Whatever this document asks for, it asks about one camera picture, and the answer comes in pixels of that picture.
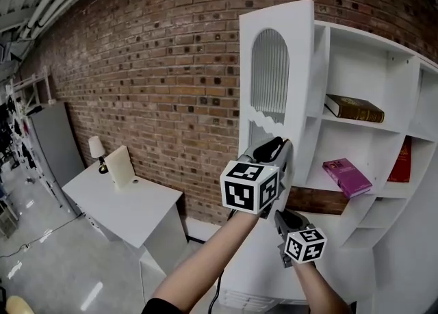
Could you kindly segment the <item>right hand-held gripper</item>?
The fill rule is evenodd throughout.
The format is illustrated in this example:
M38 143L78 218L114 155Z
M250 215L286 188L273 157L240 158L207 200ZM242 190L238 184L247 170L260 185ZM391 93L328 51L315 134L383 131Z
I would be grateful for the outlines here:
M285 235L285 241L279 246L283 267L292 267L295 263L313 263L324 254L327 238L321 228L312 227L312 223L298 212L285 209L276 210L274 222L278 234Z

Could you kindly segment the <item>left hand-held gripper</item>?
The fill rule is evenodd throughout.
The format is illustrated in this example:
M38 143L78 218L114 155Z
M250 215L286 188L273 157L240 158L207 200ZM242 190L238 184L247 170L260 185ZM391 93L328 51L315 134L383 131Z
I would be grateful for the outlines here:
M291 170L294 147L275 137L247 148L230 161L220 175L222 205L235 211L268 215L285 190L283 179Z

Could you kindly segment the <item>white cabinet door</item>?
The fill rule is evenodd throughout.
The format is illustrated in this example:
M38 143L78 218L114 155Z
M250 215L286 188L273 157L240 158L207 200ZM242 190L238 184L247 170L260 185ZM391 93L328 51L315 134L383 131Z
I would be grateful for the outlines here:
M240 17L239 151L256 134L293 144L292 185L305 182L310 153L305 139L314 47L314 2L300 0Z

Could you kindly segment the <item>person's left forearm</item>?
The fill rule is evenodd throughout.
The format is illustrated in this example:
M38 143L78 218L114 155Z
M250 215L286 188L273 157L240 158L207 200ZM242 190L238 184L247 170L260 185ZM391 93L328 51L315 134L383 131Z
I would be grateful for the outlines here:
M235 213L196 253L165 278L151 301L160 301L188 314L220 277L258 219L258 215Z

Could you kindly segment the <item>person's right forearm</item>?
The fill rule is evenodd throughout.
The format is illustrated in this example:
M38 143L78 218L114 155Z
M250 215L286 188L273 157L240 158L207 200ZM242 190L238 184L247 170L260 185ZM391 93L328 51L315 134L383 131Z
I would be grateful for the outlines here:
M294 263L311 314L351 314L346 302L333 290L312 263Z

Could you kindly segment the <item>grey metal cabinet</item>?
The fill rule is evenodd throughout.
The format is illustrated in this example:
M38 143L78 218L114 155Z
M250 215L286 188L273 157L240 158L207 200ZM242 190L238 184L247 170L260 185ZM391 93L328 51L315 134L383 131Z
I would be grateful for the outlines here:
M62 188L85 169L65 103L44 105L27 117L29 141L42 171L42 185L68 213L81 213Z

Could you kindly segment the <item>purple book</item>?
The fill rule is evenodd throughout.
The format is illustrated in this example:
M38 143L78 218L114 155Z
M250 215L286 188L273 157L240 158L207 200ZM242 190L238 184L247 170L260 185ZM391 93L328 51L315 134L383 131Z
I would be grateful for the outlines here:
M325 161L324 171L334 180L347 199L369 192L371 182L348 159Z

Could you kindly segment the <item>white shelf unit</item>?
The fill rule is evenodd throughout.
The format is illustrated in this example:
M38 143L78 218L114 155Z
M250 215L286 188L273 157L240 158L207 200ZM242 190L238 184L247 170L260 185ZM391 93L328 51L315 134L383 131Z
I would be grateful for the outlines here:
M335 117L325 95L371 102L385 113L382 123ZM309 214L328 237L318 269L345 299L370 295L376 285L373 246L404 209L438 146L438 64L374 34L314 21L314 47L305 139L310 153L306 187L337 191L322 164L348 159L372 183L349 201L340 216ZM406 136L412 138L408 183L387 179Z

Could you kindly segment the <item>dark brown gold-print book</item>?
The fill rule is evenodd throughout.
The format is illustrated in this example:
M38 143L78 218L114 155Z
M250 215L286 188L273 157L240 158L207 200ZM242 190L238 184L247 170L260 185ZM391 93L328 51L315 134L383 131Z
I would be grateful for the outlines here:
M337 118L375 123L385 119L384 111L371 102L348 96L326 94L324 106Z

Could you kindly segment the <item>red book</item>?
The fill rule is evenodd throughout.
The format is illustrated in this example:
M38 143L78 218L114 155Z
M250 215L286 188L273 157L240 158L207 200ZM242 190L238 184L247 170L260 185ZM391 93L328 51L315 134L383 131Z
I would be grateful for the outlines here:
M398 158L387 179L393 183L408 183L411 177L412 138L406 136L400 149Z

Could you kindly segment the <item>white side table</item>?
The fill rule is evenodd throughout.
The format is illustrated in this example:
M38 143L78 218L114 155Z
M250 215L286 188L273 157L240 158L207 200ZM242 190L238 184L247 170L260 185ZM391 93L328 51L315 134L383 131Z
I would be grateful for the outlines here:
M171 237L185 240L177 210L182 192L138 176L138 183L116 190L110 174L100 174L97 167L92 164L62 188L81 210L135 248L165 223Z

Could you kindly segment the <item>cream rectangular block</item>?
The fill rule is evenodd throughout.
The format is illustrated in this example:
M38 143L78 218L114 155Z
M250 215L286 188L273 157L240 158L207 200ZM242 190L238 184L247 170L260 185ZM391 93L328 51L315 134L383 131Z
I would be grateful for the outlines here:
M116 190L132 182L135 172L126 146L120 146L104 160Z

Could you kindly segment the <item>person's black sleeve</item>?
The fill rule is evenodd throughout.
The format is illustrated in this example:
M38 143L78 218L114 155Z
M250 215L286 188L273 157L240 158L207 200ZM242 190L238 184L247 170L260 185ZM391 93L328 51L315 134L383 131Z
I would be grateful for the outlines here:
M161 298L151 298L141 314L181 314L181 311L175 305Z

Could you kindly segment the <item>small white table lamp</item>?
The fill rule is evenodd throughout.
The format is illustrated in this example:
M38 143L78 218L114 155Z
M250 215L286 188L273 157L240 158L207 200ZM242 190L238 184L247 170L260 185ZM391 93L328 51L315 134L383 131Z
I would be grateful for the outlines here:
M106 174L108 169L104 160L105 149L98 136L92 136L88 139L90 155L93 159L99 160L99 173Z

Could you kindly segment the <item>white metal rack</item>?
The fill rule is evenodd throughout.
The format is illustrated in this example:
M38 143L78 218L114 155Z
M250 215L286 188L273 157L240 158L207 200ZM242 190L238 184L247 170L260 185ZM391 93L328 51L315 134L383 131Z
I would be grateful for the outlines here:
M33 73L31 77L19 80L15 82L10 79L6 83L6 99L11 99L15 104L18 103L18 99L23 103L21 107L23 109L29 109L33 106L42 104L53 105L56 103L55 97L51 93L50 77L51 73L47 66L43 66L39 73ZM40 97L38 85L42 84L45 89L46 95Z

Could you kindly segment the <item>small metal cart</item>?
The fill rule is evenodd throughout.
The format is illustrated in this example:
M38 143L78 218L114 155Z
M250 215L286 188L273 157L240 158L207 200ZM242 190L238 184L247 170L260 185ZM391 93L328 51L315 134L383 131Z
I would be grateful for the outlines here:
M0 203L0 234L9 238L16 230L15 219L9 210Z

